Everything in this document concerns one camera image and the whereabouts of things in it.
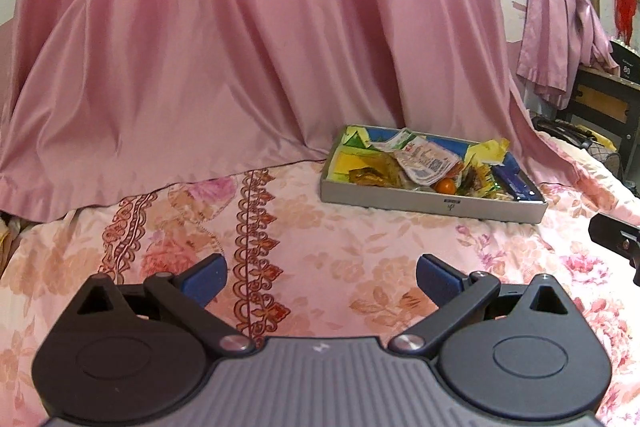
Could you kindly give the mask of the small orange fruit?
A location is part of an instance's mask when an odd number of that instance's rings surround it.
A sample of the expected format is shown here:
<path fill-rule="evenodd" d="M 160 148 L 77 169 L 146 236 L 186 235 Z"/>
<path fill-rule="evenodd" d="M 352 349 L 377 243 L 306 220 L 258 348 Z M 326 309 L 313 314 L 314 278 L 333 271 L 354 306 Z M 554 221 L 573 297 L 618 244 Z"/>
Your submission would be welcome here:
<path fill-rule="evenodd" d="M 433 188 L 434 191 L 439 194 L 454 195 L 458 191 L 458 182 L 454 178 L 448 178 L 448 176 L 445 176 L 445 178 L 434 183 Z"/>

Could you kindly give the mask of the dark blue snack packet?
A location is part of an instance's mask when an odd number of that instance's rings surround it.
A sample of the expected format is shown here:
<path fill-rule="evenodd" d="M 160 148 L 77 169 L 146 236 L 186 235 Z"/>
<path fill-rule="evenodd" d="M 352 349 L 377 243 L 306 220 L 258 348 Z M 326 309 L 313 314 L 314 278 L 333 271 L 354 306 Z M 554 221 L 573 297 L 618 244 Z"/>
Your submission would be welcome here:
<path fill-rule="evenodd" d="M 511 153 L 506 153 L 501 162 L 490 166 L 491 172 L 501 186 L 515 200 L 541 202 L 542 196 L 522 171 L 520 164 Z"/>

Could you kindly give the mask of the white jelly snack packet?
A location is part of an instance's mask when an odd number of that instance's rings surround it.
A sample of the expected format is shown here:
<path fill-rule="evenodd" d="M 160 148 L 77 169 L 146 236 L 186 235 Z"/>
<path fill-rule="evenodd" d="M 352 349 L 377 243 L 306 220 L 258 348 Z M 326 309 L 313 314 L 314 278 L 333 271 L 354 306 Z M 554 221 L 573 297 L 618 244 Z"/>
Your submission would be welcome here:
<path fill-rule="evenodd" d="M 392 155 L 408 178 L 419 185 L 433 185 L 462 166 L 458 155 L 422 136 L 414 136 Z"/>

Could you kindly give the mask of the yellow snack bag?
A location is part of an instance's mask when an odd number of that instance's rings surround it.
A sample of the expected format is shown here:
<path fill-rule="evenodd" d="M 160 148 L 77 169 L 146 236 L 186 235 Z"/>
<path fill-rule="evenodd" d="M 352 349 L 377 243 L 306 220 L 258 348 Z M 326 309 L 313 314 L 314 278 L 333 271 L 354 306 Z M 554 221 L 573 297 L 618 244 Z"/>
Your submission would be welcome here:
<path fill-rule="evenodd" d="M 464 167 L 490 169 L 492 166 L 502 165 L 509 153 L 509 146 L 507 139 L 473 143 L 464 154 Z"/>

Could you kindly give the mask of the dark seaweed snack packet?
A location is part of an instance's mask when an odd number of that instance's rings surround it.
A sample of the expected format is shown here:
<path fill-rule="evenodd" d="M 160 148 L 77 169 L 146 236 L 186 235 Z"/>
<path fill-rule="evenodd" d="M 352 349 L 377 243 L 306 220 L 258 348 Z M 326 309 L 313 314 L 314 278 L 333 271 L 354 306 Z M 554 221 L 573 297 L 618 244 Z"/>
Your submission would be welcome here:
<path fill-rule="evenodd" d="M 463 170 L 457 194 L 460 196 L 484 198 L 495 191 L 497 183 L 491 168 L 483 164 L 469 164 Z"/>

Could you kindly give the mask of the gold candy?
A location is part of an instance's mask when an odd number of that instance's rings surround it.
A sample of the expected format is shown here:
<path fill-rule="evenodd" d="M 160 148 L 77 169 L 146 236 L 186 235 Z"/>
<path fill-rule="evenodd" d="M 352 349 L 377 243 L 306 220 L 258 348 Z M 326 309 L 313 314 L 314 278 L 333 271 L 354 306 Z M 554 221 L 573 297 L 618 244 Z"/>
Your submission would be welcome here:
<path fill-rule="evenodd" d="M 410 188 L 411 184 L 402 172 L 398 162 L 390 155 L 364 158 L 364 167 L 352 169 L 348 181 L 360 186 L 385 188 Z"/>

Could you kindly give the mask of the green yellow snack stick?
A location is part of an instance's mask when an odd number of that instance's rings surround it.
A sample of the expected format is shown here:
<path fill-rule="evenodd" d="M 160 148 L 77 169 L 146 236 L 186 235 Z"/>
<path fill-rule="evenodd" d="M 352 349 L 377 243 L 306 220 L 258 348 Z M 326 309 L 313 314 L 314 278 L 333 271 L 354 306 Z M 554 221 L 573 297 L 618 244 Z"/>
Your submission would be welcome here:
<path fill-rule="evenodd" d="M 394 153 L 396 150 L 404 150 L 411 153 L 417 147 L 424 145 L 427 139 L 409 129 L 398 131 L 393 138 L 385 142 L 376 142 L 375 147 L 385 153 Z"/>

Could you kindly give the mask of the black handbag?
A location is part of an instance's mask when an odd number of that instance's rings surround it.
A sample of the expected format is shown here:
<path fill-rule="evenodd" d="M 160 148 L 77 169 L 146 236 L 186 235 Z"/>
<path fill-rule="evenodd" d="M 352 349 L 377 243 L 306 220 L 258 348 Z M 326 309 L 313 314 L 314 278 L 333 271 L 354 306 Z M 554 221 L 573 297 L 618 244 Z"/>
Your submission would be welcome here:
<path fill-rule="evenodd" d="M 592 143 L 596 142 L 596 137 L 591 131 L 579 129 L 564 120 L 551 120 L 542 116 L 534 116 L 532 123 L 537 131 L 546 132 L 553 138 L 560 139 L 583 150 L 587 150 Z"/>

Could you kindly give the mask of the grey cardboard tray box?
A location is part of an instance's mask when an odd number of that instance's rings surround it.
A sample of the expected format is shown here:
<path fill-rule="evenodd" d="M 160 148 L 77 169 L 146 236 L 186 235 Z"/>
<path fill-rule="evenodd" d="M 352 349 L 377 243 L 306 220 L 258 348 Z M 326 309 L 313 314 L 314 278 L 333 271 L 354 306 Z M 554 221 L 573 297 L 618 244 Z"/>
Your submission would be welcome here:
<path fill-rule="evenodd" d="M 347 126 L 324 164 L 322 202 L 538 225 L 548 204 L 506 140 Z"/>

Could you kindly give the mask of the dark wooden shelf unit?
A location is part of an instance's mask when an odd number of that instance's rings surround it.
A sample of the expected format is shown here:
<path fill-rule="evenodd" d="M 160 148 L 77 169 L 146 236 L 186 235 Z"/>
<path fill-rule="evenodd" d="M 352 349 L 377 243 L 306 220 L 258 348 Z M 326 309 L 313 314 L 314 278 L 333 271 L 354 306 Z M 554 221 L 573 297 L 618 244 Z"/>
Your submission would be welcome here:
<path fill-rule="evenodd" d="M 623 173 L 628 176 L 639 144 L 639 85 L 622 77 L 580 66 L 567 106 L 558 117 L 582 118 L 615 135 Z"/>

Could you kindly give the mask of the dinosaur drawing paper liner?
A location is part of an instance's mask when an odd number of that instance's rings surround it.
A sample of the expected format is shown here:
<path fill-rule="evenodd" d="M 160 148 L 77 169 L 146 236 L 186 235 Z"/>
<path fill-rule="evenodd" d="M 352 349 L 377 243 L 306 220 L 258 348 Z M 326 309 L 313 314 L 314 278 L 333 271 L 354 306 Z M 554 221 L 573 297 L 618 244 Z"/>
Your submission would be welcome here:
<path fill-rule="evenodd" d="M 394 158 L 392 153 L 385 153 L 382 150 L 378 150 L 375 147 L 376 142 L 385 142 L 402 129 L 386 129 L 375 128 L 366 126 L 348 126 L 343 131 L 337 142 L 337 148 L 332 154 L 329 163 L 329 177 L 334 181 L 348 182 L 348 173 L 352 169 L 358 169 L 364 167 L 364 158 L 369 156 L 382 156 L 390 155 Z M 436 136 L 432 134 L 420 133 L 428 141 L 437 143 L 438 145 L 450 150 L 451 153 L 458 155 L 462 160 L 462 166 L 457 169 L 457 172 L 451 171 L 447 174 L 448 178 L 454 178 L 460 185 L 462 173 L 465 169 L 463 164 L 464 154 L 469 145 L 478 142 L 468 142 L 454 138 L 446 138 L 446 136 Z M 433 192 L 433 185 L 419 185 L 412 182 L 406 175 L 404 169 L 402 172 L 407 177 L 411 184 L 408 190 L 425 190 L 427 192 Z"/>

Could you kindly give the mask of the black sign with digits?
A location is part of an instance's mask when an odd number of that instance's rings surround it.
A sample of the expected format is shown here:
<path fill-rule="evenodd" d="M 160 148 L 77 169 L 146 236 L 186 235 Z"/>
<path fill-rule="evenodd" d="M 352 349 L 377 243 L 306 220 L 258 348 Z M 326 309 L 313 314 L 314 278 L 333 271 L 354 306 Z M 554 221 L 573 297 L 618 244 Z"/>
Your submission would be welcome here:
<path fill-rule="evenodd" d="M 631 82 L 640 83 L 640 55 L 630 46 L 618 40 L 611 40 L 612 57 L 620 66 L 620 77 Z"/>

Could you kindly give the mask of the small purple window curtain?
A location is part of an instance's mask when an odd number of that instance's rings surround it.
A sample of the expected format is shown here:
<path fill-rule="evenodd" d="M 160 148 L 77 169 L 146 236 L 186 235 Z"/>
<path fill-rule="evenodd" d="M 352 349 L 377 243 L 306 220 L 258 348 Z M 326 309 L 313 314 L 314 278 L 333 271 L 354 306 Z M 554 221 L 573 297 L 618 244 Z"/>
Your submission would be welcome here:
<path fill-rule="evenodd" d="M 533 83 L 539 98 L 563 110 L 582 65 L 620 73 L 590 0 L 527 0 L 516 73 Z"/>

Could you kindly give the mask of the large pink satin curtain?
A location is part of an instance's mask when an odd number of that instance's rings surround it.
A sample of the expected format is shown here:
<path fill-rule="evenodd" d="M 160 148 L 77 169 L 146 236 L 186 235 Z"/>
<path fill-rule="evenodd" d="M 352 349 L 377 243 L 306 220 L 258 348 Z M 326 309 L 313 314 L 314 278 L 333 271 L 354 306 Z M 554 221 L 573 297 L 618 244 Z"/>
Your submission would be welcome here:
<path fill-rule="evenodd" d="M 504 138 L 536 181 L 500 0 L 17 0 L 1 208 L 49 222 L 320 159 L 346 124 Z"/>

